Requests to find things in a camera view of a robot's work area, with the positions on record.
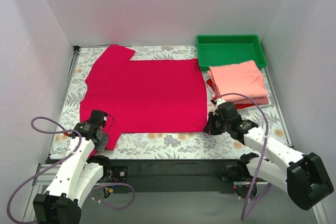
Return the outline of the magenta red t-shirt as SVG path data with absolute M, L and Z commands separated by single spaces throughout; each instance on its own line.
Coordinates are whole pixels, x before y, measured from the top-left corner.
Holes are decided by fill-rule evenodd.
M 123 133 L 201 132 L 207 93 L 197 60 L 133 60 L 134 53 L 112 45 L 95 61 L 85 80 L 80 120 L 93 110 L 111 115 L 109 150 Z

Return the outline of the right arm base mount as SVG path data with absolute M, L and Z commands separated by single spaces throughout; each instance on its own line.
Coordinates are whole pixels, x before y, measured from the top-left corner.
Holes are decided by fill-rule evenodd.
M 232 184 L 233 190 L 238 197 L 245 199 L 249 189 L 252 188 L 250 199 L 254 200 L 257 198 L 257 180 L 254 185 L 251 186 L 253 177 L 248 175 L 247 172 L 239 165 L 221 167 L 219 169 L 218 176 L 222 182 Z

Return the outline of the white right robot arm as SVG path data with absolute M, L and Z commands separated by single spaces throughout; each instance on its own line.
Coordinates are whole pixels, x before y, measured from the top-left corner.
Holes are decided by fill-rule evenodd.
M 304 154 L 265 136 L 251 120 L 242 119 L 231 102 L 213 101 L 215 110 L 208 115 L 204 132 L 228 133 L 231 138 L 252 148 L 224 173 L 230 178 L 251 180 L 255 175 L 284 190 L 301 209 L 309 210 L 334 192 L 324 163 L 315 153 Z

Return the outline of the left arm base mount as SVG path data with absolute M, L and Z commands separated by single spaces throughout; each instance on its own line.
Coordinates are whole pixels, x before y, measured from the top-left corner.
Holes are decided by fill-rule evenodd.
M 110 184 L 126 183 L 128 171 L 127 166 L 112 166 L 107 169 L 106 175 L 94 185 L 94 189 L 91 191 L 91 199 L 103 200 L 109 198 L 116 190 L 116 186 L 111 186 Z

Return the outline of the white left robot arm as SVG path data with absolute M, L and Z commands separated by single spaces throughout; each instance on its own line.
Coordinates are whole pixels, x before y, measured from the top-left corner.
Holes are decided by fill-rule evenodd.
M 88 120 L 65 133 L 70 137 L 66 159 L 45 192 L 33 200 L 38 223 L 79 223 L 82 204 L 94 185 L 111 178 L 108 158 L 93 156 L 107 144 L 107 119 L 106 112 L 93 110 Z

